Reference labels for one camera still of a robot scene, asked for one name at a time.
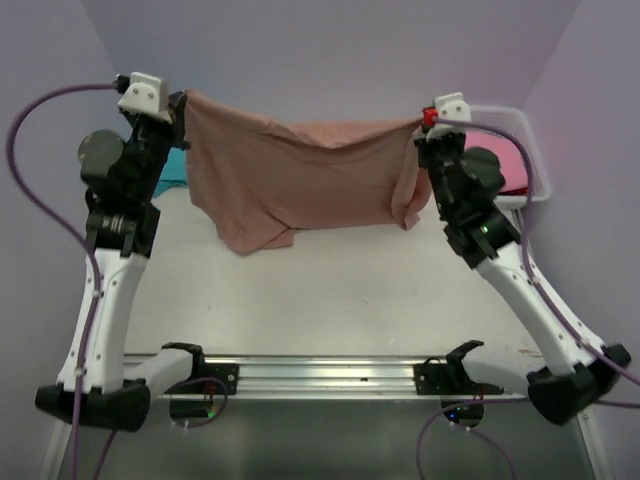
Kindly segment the white plastic basket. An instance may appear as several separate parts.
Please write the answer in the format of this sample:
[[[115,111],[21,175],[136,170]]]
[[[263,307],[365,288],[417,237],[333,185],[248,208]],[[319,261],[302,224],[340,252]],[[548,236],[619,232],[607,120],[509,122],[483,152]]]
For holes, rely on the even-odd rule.
[[[530,160],[529,192],[531,202],[544,202],[551,196],[551,186],[543,158],[526,115],[518,109],[503,106],[472,105],[474,122],[507,132],[527,151]],[[496,204],[501,209],[516,210],[526,204],[526,196],[498,196]]]

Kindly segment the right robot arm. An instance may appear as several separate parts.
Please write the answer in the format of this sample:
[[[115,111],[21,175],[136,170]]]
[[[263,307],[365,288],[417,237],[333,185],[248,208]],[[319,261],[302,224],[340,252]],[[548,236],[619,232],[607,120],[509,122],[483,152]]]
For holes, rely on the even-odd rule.
[[[598,402],[626,373],[631,356],[606,344],[579,320],[535,269],[524,232],[496,205],[504,184],[497,157],[465,149],[467,122],[442,121],[414,140],[453,252],[507,303],[541,354],[531,364],[468,341],[441,371],[457,392],[501,387],[528,398],[539,414],[563,425]]]

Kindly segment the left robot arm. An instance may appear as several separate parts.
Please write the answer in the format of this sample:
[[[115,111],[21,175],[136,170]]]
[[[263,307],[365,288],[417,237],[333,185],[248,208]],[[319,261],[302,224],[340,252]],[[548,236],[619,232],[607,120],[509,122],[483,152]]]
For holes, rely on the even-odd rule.
[[[52,385],[36,407],[68,424],[136,432],[153,400],[175,384],[201,390],[208,379],[201,347],[167,344],[138,369],[124,369],[124,343],[139,282],[151,257],[160,212],[152,196],[172,149],[186,150],[187,96],[170,95],[164,120],[124,116],[128,139],[97,130],[78,147],[88,208],[86,279],[76,332]]]

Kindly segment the folded teal t-shirt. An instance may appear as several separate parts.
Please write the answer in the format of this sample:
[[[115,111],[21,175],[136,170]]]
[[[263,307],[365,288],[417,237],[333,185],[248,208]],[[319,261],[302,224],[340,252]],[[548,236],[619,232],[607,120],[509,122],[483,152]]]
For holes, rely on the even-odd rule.
[[[172,188],[186,188],[186,155],[183,150],[172,149],[162,169],[153,197],[157,198]]]

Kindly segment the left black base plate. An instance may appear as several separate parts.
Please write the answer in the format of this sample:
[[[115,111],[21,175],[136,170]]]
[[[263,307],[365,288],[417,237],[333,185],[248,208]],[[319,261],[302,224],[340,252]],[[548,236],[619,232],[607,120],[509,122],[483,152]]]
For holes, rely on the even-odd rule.
[[[239,374],[238,363],[206,363],[199,380],[204,381],[204,392],[208,396],[222,395],[223,386],[232,396],[237,393]]]

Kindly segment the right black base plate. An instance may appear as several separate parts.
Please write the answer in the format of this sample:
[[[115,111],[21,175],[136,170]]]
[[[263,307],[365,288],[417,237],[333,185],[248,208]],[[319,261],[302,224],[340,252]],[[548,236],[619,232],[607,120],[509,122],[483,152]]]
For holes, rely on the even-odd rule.
[[[413,380],[419,396],[502,395],[501,387],[477,383],[448,363],[420,363],[413,366]]]

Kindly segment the red t-shirt in basket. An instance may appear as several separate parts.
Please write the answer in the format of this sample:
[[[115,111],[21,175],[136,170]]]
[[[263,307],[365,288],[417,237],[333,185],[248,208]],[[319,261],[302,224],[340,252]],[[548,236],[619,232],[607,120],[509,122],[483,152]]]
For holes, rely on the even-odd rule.
[[[526,196],[528,194],[528,188],[526,186],[511,189],[511,190],[501,190],[500,196]]]

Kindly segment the aluminium mounting rail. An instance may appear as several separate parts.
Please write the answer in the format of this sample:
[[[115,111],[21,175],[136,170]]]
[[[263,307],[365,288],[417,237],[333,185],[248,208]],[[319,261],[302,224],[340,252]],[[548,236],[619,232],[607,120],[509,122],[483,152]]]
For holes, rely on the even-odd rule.
[[[477,348],[463,356],[412,357],[304,357],[304,356],[208,356],[206,363],[238,363],[240,378],[235,396],[240,399],[413,399],[416,397],[466,398],[479,396],[419,396],[413,366],[448,363],[463,370],[471,380],[505,390],[502,395],[527,396],[530,383],[554,375],[570,375],[581,358],[548,361],[535,352],[502,352]],[[167,393],[174,397],[213,399],[204,392],[204,382],[179,384]]]

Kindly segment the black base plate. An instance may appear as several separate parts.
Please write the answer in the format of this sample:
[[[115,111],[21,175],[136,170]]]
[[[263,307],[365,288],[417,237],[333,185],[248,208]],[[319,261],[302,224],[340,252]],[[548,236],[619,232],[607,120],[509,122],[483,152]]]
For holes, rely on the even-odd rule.
[[[199,380],[204,381],[204,392],[208,396],[222,395],[223,386],[232,396],[237,393],[239,374],[238,363],[206,363]]]
[[[501,387],[477,383],[448,363],[420,363],[413,366],[413,380],[419,396],[502,395]]]

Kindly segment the folded pink t-shirt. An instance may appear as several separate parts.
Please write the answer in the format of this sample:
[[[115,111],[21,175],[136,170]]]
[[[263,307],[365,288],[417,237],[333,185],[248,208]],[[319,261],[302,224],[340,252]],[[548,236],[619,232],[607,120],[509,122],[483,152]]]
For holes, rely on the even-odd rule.
[[[473,147],[484,148],[497,156],[500,172],[505,178],[505,185],[501,190],[527,187],[528,180],[523,158],[516,146],[509,140],[493,133],[468,130],[465,148]]]

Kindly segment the dusty pink printed t-shirt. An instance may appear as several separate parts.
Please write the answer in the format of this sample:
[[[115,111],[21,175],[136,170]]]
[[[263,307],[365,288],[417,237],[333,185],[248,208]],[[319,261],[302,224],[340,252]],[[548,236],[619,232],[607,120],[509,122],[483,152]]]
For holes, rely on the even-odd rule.
[[[288,247],[298,230],[409,230],[431,196],[417,118],[287,124],[194,89],[184,114],[191,202],[239,255]]]

